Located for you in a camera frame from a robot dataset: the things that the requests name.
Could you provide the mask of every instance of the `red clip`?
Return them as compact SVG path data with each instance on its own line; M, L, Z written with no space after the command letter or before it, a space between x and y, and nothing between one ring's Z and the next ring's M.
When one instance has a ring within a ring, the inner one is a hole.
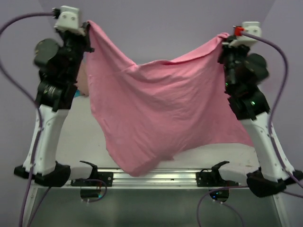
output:
M242 36L242 33L241 33L241 32L243 32L243 31L244 31L244 28L243 28L243 27L237 26L237 27L235 27L234 34L235 34L236 36Z

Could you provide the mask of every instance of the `pink cloth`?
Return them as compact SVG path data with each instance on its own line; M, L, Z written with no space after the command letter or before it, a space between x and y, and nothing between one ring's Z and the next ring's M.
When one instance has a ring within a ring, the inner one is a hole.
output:
M91 111L110 156L125 172L144 175L179 152L207 144L252 146L229 107L217 63L227 33L171 61L137 65L89 23L95 48L87 55Z

